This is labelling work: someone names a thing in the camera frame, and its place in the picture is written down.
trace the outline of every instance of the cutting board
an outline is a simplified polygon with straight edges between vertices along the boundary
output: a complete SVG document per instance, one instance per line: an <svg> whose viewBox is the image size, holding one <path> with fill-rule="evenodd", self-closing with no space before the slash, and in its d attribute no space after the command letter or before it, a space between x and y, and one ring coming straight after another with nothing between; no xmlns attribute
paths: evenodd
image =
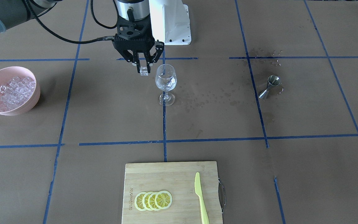
<svg viewBox="0 0 358 224"><path fill-rule="evenodd" d="M200 172L210 224L223 224L215 161L126 164L122 224L201 224L199 197L194 192L196 172ZM161 190L172 194L169 208L159 211L135 208L138 193Z"/></svg>

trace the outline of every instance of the jigger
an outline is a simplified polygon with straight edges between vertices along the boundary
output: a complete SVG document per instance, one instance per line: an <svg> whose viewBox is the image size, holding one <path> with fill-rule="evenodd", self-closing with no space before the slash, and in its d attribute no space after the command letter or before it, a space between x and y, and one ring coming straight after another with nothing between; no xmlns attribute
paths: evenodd
<svg viewBox="0 0 358 224"><path fill-rule="evenodd" d="M269 90L280 85L281 81L280 81L280 77L275 76L275 75L270 75L269 78L267 79L267 87L264 91L259 93L259 98L261 99L266 99L267 98L267 94L269 93Z"/></svg>

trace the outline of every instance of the plastic knife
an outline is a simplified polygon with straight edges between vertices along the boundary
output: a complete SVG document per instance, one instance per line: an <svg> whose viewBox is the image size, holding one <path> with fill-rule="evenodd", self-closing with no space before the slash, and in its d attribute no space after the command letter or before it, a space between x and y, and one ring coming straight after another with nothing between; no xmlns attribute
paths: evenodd
<svg viewBox="0 0 358 224"><path fill-rule="evenodd" d="M200 173L196 173L196 178L194 179L194 192L199 196L200 199L200 210L201 210L201 221L203 224L209 224L208 215L206 213L203 192L201 191L201 182L200 182Z"/></svg>

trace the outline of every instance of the lemon slice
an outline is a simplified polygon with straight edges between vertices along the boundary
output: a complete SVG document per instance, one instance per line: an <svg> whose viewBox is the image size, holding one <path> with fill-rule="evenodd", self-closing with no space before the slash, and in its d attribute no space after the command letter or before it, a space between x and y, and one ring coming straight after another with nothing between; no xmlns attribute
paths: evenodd
<svg viewBox="0 0 358 224"><path fill-rule="evenodd" d="M155 205L160 209L167 209L172 204L172 195L166 190L158 192L155 197Z"/></svg>
<svg viewBox="0 0 358 224"><path fill-rule="evenodd" d="M153 210L153 211L158 211L161 210L159 207L157 207L157 205L155 204L155 198L156 196L159 194L159 192L154 192L152 194L150 194L150 196L147 199L147 205Z"/></svg>
<svg viewBox="0 0 358 224"><path fill-rule="evenodd" d="M149 210L149 211L152 211L152 209L149 207L147 201L148 201L148 199L149 199L150 194L152 194L152 193L154 193L154 192L153 192L153 191L149 191L149 192L145 193L145 195L144 195L143 198L142 198L142 205L143 205L143 207L144 207L146 210Z"/></svg>
<svg viewBox="0 0 358 224"><path fill-rule="evenodd" d="M146 192L144 192L144 191L140 192L135 197L135 207L139 211L145 211L146 210L145 207L143 206L143 203L142 203L142 200L143 200L143 197L145 196L145 193Z"/></svg>

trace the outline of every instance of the blue tape line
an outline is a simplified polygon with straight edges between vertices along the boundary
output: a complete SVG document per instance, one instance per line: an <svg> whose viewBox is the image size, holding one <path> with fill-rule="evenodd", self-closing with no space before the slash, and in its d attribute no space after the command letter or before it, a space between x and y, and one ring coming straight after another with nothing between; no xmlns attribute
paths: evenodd
<svg viewBox="0 0 358 224"><path fill-rule="evenodd" d="M298 138L338 138L338 137L357 137L358 134L338 134L338 135L314 135L314 136L274 136L267 139L298 139Z"/></svg>
<svg viewBox="0 0 358 224"><path fill-rule="evenodd" d="M164 51L162 52L162 63L165 64L165 48Z"/></svg>
<svg viewBox="0 0 358 224"><path fill-rule="evenodd" d="M278 206L280 207L282 223L285 224L284 210L282 209L280 192L278 191L277 177L274 177L274 187L276 188L276 195L278 200Z"/></svg>
<svg viewBox="0 0 358 224"><path fill-rule="evenodd" d="M329 56L329 58L358 58L358 56Z"/></svg>
<svg viewBox="0 0 358 224"><path fill-rule="evenodd" d="M88 5L89 5L89 0L86 1L84 19L82 20L82 27L81 27L81 33L80 33L79 41L82 40L82 34L84 33L84 27L85 27L85 20L86 20L86 15L87 15L87 11L88 11ZM74 61L73 73L71 74L70 87L68 88L68 95L67 95L66 107L64 109L62 129L61 129L60 137L59 137L59 146L57 147L57 150L56 150L56 157L55 157L54 167L53 167L53 178L52 178L52 181L51 181L51 185L49 187L49 194L48 194L47 205L46 205L46 208L45 208L43 224L47 223L49 206L50 206L50 203L51 203L52 190L53 190L53 185L54 185L54 180L55 180L55 177L56 177L56 170L57 170L57 165L58 165L58 160L57 159L58 159L59 154L60 154L61 143L62 143L63 133L64 133L64 126L66 124L66 118L67 118L68 105L70 104L71 89L73 87L74 75L75 75L75 72L76 72L76 67L77 67L77 62L78 62L78 60L77 60L78 55L80 54L80 47L81 47L81 45L78 44L77 53L76 53L76 60Z"/></svg>
<svg viewBox="0 0 358 224"><path fill-rule="evenodd" d="M163 140L152 141L133 141L133 142L90 142L79 143L79 146L109 146L109 145L132 145L132 144L148 144L148 143L163 143Z"/></svg>
<svg viewBox="0 0 358 224"><path fill-rule="evenodd" d="M165 57L165 60L198 60L198 57ZM116 61L125 61L124 58L118 58Z"/></svg>
<svg viewBox="0 0 358 224"><path fill-rule="evenodd" d="M358 134L335 134L335 135L310 135L310 136L271 136L267 139L303 139L303 138L341 138L341 137L357 137ZM264 137L248 137L248 138L205 138L205 139L172 139L166 140L167 143L176 142L226 142L226 141L250 141L264 140ZM103 146L103 145L130 145L130 144L148 144L163 143L164 140L151 141L133 141L133 142L89 142L79 143L79 146Z"/></svg>
<svg viewBox="0 0 358 224"><path fill-rule="evenodd" d="M327 58L326 56L269 56L269 57L229 57L229 59L288 59L288 58Z"/></svg>
<svg viewBox="0 0 358 224"><path fill-rule="evenodd" d="M35 145L8 145L0 146L0 149L11 149L11 148L35 148L35 147L56 147L59 144L35 144Z"/></svg>
<svg viewBox="0 0 358 224"><path fill-rule="evenodd" d="M165 100L163 100L162 105L162 127L163 127L163 145L164 145L164 162L167 162L167 123L166 123L166 106L165 106Z"/></svg>
<svg viewBox="0 0 358 224"><path fill-rule="evenodd" d="M264 127L264 122L263 122L262 111L260 110L260 104L259 104L259 99L258 99L258 93L257 93L257 90L256 90L255 80L254 80L254 76L253 76L253 72L252 72L252 67L251 67L251 62L250 62L250 55L248 54L248 48L247 48L246 37L245 37L245 35L244 35L243 23L241 22L240 11L238 10L237 0L234 0L234 2L236 3L238 21L240 22L241 34L242 34L242 36L243 36L244 48L245 48L245 50L246 50L247 61L248 61L248 68L250 69L251 81L252 81L252 86L253 86L253 88L254 88L255 100L256 100L256 103L257 103L257 106L258 106L258 112L259 112L259 117L260 117L260 123L261 123L261 125L262 125L263 136L264 136L264 140L265 140L265 143L266 143L266 148L269 148L269 143L267 142L267 136L266 136L266 129L265 129L265 127Z"/></svg>
<svg viewBox="0 0 358 224"><path fill-rule="evenodd" d="M349 105L349 103L348 103L348 101L347 101L347 99L346 99L345 93L343 92L341 83L339 82L339 79L338 79L337 73L335 72L334 66L332 65L331 59L330 59L330 57L329 57L329 55L328 55L328 51L327 51L327 49L325 48L325 44L324 44L324 42L323 42L323 39L321 38L321 35L320 35L319 30L317 29L316 23L314 22L313 16L312 16L312 14L311 14L311 12L310 12L310 9L309 9L309 6L307 5L306 0L304 0L304 3L305 3L305 6L306 6L306 8L307 8L307 11L308 11L308 13L309 13L309 15L310 15L311 21L313 22L314 28L315 28L315 30L317 31L317 35L319 36L319 39L320 39L320 42L321 42L321 44L322 44L322 46L323 46L323 49L324 49L324 51L325 51L325 54L326 54L327 57L328 57L328 61L329 61L329 64L330 64L330 66L331 66L332 72L334 73L334 76L335 76L335 79L336 79L336 81L337 81L339 90L341 91L342 97L343 97L343 99L344 99L344 101L345 101L345 103L346 103L346 107L347 107L348 110L349 110L349 113L350 113L350 115L351 115L352 121L353 121L354 126L355 126L355 128L356 128L356 131L357 131L357 133L358 133L358 126L357 126L356 120L355 120L355 118L354 118L354 116L353 116L353 113L352 113L352 110L351 110L351 108L350 108L350 105Z"/></svg>
<svg viewBox="0 0 358 224"><path fill-rule="evenodd" d="M251 138L175 139L175 140L167 140L167 142L168 142L168 143L172 143L172 142L226 142L226 141L249 141L249 140L264 140L264 137L251 137Z"/></svg>
<svg viewBox="0 0 358 224"><path fill-rule="evenodd" d="M89 61L90 58L0 59L0 61Z"/></svg>
<svg viewBox="0 0 358 224"><path fill-rule="evenodd" d="M289 58L358 58L358 56L277 56L277 57L229 57L229 59L289 59Z"/></svg>

